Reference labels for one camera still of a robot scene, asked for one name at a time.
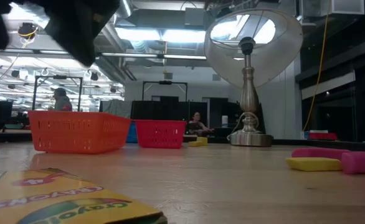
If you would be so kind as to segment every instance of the white lamp shade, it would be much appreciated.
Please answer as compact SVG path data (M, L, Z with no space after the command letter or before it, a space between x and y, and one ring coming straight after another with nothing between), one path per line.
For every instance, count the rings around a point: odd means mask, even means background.
M235 45L233 48L221 44L222 40L217 42L211 39L211 33L216 25L238 15L249 15L249 20L255 17L265 17L275 25L275 34L272 40L271 37L267 40L268 37L256 37L257 34L261 33L261 27L258 25L258 22L255 23L257 24L256 29L254 29L256 35L253 38L258 40L257 42L261 42L260 40L268 42L267 44L257 44L251 54L252 67L255 69L254 84L258 87L279 75L295 59L303 42L301 24L296 18L282 11L274 9L246 9L221 17L210 26L206 32L204 43L206 59L214 71L224 80L239 88L242 88L244 84L242 69L245 67L245 62L244 60L239 60L239 58L238 60L236 59L237 57L244 57L237 46L242 37L236 35L236 39L232 38L232 40L224 42L229 43L228 45L232 43ZM253 29L253 24L251 25L248 22L240 31L240 34L245 34L244 30L250 29L248 26L252 26L251 28Z

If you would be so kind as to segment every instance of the table lamp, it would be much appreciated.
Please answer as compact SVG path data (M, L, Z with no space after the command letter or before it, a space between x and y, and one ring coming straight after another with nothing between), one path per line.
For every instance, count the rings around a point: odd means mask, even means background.
M271 146L272 136L257 130L256 87L284 71L303 42L301 24L275 9L245 9L216 20L206 32L207 61L224 80L242 88L244 128L229 136L236 146Z

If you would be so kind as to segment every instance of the plastic basket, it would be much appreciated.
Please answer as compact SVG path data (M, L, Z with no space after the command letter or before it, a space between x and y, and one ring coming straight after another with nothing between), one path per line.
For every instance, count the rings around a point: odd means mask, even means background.
M29 111L34 149L96 154L123 147L131 120L107 113Z
M128 130L127 143L137 143L137 128L134 122L130 124L130 129Z
M179 149L184 139L185 121L135 120L141 147Z

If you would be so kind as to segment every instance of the man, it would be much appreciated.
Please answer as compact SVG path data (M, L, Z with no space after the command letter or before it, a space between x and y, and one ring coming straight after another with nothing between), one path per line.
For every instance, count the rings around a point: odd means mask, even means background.
M54 91L55 111L72 111L72 104L69 97L66 96L64 88L58 88Z

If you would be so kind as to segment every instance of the seated woman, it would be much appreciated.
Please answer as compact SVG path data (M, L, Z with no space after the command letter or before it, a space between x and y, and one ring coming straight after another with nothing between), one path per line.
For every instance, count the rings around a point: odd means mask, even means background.
M197 134L198 136L202 136L203 132L210 132L211 129L207 128L201 120L201 114L199 112L195 112L192 116L192 121L188 123L188 131L190 134Z

